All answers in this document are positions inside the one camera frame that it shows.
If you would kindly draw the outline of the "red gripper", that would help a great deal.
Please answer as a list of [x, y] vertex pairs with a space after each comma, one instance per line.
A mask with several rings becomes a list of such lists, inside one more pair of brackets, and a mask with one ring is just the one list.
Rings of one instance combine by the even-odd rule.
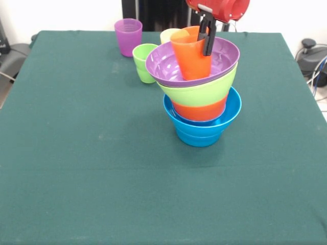
[[216, 35], [216, 20], [220, 22], [238, 21], [248, 9], [250, 0], [186, 0], [187, 5], [203, 16], [197, 40], [205, 39], [203, 55], [212, 54]]

